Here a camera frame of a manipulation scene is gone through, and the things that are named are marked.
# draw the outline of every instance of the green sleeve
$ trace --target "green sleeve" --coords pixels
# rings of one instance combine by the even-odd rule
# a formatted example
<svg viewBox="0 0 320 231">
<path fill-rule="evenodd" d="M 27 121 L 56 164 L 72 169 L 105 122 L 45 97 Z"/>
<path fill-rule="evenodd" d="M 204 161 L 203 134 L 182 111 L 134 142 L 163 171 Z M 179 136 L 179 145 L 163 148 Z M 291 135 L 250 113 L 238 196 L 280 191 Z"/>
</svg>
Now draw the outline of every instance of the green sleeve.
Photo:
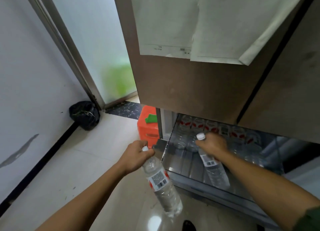
<svg viewBox="0 0 320 231">
<path fill-rule="evenodd" d="M 320 207 L 307 210 L 294 226 L 293 231 L 319 231 L 320 230 Z"/>
</svg>

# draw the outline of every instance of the frosted glass door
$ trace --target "frosted glass door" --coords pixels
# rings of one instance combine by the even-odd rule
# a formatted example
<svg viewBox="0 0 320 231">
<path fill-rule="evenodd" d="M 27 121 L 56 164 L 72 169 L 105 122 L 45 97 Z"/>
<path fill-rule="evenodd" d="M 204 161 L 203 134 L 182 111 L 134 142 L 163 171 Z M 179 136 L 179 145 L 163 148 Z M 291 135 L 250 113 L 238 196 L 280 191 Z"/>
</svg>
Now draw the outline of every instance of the frosted glass door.
<svg viewBox="0 0 320 231">
<path fill-rule="evenodd" d="M 137 90 L 114 0 L 53 0 L 104 102 Z"/>
</svg>

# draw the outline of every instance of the wooden panel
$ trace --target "wooden panel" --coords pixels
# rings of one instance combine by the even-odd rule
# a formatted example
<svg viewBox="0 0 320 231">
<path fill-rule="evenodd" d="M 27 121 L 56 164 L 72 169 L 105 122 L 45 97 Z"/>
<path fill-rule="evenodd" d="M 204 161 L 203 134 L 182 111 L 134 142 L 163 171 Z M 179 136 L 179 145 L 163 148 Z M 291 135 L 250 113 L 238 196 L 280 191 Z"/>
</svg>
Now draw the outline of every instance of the wooden panel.
<svg viewBox="0 0 320 231">
<path fill-rule="evenodd" d="M 131 0 L 115 0 L 142 104 L 234 124 L 293 18 L 250 66 L 140 55 Z"/>
<path fill-rule="evenodd" d="M 320 143 L 320 0 L 314 0 L 239 125 Z"/>
</svg>

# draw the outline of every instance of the black shoe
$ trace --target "black shoe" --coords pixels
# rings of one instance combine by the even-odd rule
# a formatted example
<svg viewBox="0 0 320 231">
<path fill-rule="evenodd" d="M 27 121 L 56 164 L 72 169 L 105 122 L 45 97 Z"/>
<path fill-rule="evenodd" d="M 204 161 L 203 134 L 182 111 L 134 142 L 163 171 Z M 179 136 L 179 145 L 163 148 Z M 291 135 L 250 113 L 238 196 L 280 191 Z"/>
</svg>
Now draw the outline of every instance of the black shoe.
<svg viewBox="0 0 320 231">
<path fill-rule="evenodd" d="M 182 225 L 182 231 L 197 231 L 196 227 L 189 220 L 185 220 Z"/>
</svg>

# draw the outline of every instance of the forearm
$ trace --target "forearm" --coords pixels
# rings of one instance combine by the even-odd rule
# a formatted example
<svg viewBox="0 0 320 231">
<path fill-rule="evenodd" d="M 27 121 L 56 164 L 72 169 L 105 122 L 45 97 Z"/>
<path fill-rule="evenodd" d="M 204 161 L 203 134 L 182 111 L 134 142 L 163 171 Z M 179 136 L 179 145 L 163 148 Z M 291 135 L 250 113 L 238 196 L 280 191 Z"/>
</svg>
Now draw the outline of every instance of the forearm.
<svg viewBox="0 0 320 231">
<path fill-rule="evenodd" d="M 216 156 L 246 187 L 255 202 L 284 230 L 291 230 L 319 199 L 271 171 L 221 151 Z"/>
<path fill-rule="evenodd" d="M 124 176 L 124 168 L 118 163 L 113 165 L 86 190 L 54 213 L 37 231 L 89 230 L 113 189 Z"/>
</svg>

